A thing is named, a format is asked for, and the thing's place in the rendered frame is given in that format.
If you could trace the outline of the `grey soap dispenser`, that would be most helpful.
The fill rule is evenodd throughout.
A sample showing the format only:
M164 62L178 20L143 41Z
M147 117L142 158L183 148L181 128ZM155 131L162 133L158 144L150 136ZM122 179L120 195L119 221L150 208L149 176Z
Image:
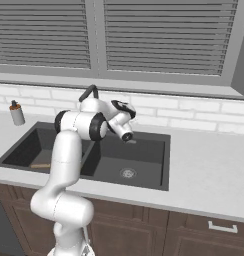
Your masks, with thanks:
M11 105L9 107L13 122L16 126L21 126L25 123L24 114L21 108L21 105L15 101L11 101Z

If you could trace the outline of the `brown drawer front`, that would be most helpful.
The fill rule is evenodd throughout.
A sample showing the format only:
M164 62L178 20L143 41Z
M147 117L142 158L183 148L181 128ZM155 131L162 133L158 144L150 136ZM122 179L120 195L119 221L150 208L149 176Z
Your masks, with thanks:
M214 225L219 225L223 227L231 227L232 225L237 225L238 233L234 234L234 233L210 230L208 228L208 221L212 221ZM207 216L199 216L199 215L193 215L193 214L187 214L187 213L170 212L167 231L244 241L244 223L243 222L236 222L236 221L212 218Z

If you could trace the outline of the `grey window blind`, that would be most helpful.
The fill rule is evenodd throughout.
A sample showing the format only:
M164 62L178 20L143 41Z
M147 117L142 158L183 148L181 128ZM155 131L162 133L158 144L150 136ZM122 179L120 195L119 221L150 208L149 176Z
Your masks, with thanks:
M0 0L0 65L89 69L85 0Z
M220 76L239 0L104 0L107 68Z

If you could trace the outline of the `tan flat bar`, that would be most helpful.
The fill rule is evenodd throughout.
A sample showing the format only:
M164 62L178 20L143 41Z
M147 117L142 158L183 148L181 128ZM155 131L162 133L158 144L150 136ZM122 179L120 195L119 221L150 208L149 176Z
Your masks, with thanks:
M50 168L51 164L32 164L30 165L31 168L35 168L35 169L41 169L41 168Z

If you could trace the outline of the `brown cupboard door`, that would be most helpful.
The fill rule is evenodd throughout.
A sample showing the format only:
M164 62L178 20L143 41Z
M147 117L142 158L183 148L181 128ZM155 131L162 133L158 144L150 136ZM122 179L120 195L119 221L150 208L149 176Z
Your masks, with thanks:
M168 229L163 256L244 256L244 241Z
M162 256L169 213L91 199L94 217L88 226L96 256Z
M34 189L0 185L0 200L27 256L47 256L55 246L54 223L30 210Z

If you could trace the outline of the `grey window frame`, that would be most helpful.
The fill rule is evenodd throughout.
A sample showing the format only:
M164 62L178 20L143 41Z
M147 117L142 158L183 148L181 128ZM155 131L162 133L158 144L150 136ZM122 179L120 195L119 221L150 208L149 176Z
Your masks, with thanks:
M244 99L244 0L239 0L220 76L121 71L107 68L104 0L85 0L89 69L0 65L0 83L83 87Z

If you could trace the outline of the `dark grey dishwasher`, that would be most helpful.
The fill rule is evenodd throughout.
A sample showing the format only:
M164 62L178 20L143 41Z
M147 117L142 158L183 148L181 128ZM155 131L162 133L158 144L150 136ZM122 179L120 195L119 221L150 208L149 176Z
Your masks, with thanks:
M0 202L0 255L25 256L19 240Z

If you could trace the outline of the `black double sink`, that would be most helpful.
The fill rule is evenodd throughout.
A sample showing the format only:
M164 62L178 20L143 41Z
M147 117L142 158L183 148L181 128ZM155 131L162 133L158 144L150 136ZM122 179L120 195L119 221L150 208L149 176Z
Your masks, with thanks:
M6 153L0 167L48 174L50 168L35 169L32 164L51 163L56 137L52 123L34 124ZM167 191L169 189L169 135L136 132L136 144L127 144L109 132L100 142L82 143L82 179ZM137 175L122 178L120 171L132 168Z

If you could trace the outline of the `black curved tap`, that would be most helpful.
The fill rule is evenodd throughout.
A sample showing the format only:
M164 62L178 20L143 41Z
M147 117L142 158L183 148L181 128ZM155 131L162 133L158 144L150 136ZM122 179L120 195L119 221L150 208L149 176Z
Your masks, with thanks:
M85 90L85 92L80 96L79 102L83 102L90 94L93 94L93 97L96 99L99 98L98 88L96 85L94 85L94 84L90 85Z

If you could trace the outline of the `silver sink drain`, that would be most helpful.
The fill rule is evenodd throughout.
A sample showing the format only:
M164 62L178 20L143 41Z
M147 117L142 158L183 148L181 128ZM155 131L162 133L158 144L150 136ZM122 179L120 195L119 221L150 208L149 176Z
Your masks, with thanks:
M123 168L120 171L120 176L126 179L132 179L137 175L136 171L132 168Z

